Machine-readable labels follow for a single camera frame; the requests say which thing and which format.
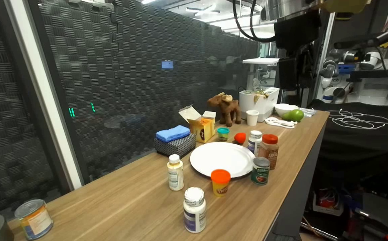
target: lid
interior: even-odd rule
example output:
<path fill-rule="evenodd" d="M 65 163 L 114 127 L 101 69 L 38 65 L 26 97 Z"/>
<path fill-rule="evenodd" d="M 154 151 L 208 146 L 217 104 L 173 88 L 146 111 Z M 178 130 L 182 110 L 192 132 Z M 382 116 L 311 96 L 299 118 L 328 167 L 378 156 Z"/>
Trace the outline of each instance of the lid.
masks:
<path fill-rule="evenodd" d="M 217 183 L 228 183 L 232 179 L 232 174 L 228 170 L 217 168 L 212 171 L 210 179 Z"/>
<path fill-rule="evenodd" d="M 255 138 L 255 139 L 261 139 L 263 136 L 263 132 L 259 131 L 259 130 L 252 130 L 251 134 L 249 134 L 251 138 Z"/>
<path fill-rule="evenodd" d="M 263 135 L 263 142 L 275 144 L 275 143 L 279 142 L 279 136 L 277 135 L 273 135 L 273 134 L 264 134 Z"/>
<path fill-rule="evenodd" d="M 185 202 L 190 206 L 200 206 L 205 202 L 205 191 L 201 187 L 189 187 L 185 191 Z"/>
<path fill-rule="evenodd" d="M 253 159 L 253 163 L 256 166 L 264 166 L 264 167 L 271 166 L 271 160 L 268 158 L 264 158 L 264 156 L 256 156 Z"/>
<path fill-rule="evenodd" d="M 170 162 L 170 163 L 178 163 L 178 162 L 180 162 L 180 155 L 178 155 L 178 154 L 172 154 L 172 155 L 169 156 L 169 162 Z"/>

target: jar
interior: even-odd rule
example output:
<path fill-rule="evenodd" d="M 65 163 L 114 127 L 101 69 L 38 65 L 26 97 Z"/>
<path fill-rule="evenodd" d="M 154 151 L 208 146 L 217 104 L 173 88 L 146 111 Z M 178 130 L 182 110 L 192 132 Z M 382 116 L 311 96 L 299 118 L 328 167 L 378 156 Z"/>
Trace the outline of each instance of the jar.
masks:
<path fill-rule="evenodd" d="M 206 227 L 206 199 L 202 189 L 189 187 L 185 191 L 184 219 L 190 233 L 200 233 Z"/>
<path fill-rule="evenodd" d="M 269 182 L 271 162 L 264 156 L 256 156 L 253 159 L 253 170 L 251 179 L 259 185 L 267 185 Z"/>
<path fill-rule="evenodd" d="M 181 190 L 184 187 L 184 162 L 178 154 L 169 156 L 168 180 L 172 190 Z"/>
<path fill-rule="evenodd" d="M 264 156 L 271 160 L 271 168 L 276 168 L 279 155 L 279 136 L 273 134 L 264 134 L 263 142 L 259 144 L 259 156 Z"/>
<path fill-rule="evenodd" d="M 261 140 L 263 140 L 263 132 L 259 130 L 252 130 L 248 138 L 248 150 L 251 150 L 255 155 L 257 155 L 257 148 Z"/>

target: ceiling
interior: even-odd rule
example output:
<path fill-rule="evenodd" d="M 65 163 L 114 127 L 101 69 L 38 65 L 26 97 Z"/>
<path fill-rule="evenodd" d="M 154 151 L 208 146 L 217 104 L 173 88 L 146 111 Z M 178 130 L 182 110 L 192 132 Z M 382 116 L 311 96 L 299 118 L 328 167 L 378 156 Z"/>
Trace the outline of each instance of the ceiling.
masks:
<path fill-rule="evenodd" d="M 235 20 L 233 0 L 138 0 L 145 5 L 158 6 L 174 13 L 188 16 L 212 25 L 221 27 L 223 31 L 241 35 Z M 249 0 L 237 1 L 237 13 L 240 24 L 249 31 L 251 4 Z M 275 35 L 273 21 L 261 21 L 263 4 L 268 0 L 257 0 L 253 14 L 253 25 L 259 37 L 271 37 Z"/>

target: can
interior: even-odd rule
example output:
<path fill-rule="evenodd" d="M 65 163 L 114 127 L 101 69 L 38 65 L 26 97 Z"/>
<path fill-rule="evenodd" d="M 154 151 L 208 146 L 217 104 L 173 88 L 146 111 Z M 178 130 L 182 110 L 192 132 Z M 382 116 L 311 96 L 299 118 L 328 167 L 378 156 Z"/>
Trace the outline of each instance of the can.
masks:
<path fill-rule="evenodd" d="M 24 202 L 16 209 L 15 217 L 20 219 L 27 239 L 38 239 L 46 235 L 54 225 L 43 199 Z"/>
<path fill-rule="evenodd" d="M 267 185 L 269 180 L 271 160 L 264 156 L 256 156 L 253 159 L 253 170 L 251 179 L 259 185 Z"/>

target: wooden table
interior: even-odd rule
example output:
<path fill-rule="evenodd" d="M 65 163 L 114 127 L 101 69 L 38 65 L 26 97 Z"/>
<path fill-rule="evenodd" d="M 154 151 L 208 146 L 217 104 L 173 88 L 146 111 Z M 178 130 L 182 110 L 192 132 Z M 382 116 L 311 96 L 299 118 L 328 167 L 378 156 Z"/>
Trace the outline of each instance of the wooden table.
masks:
<path fill-rule="evenodd" d="M 55 221 L 42 241 L 75 239 L 275 239 L 299 237 L 316 159 L 328 112 L 319 111 L 288 130 L 259 123 L 236 124 L 236 132 L 261 130 L 280 136 L 277 167 L 267 186 L 248 176 L 233 179 L 229 193 L 216 197 L 209 178 L 185 162 L 185 187 L 168 186 L 168 158 L 152 152 L 79 190 L 49 203 Z M 192 234 L 184 226 L 184 193 L 190 186 L 202 187 L 208 202 L 208 225 Z M 19 221 L 10 222 L 16 239 L 24 239 Z"/>

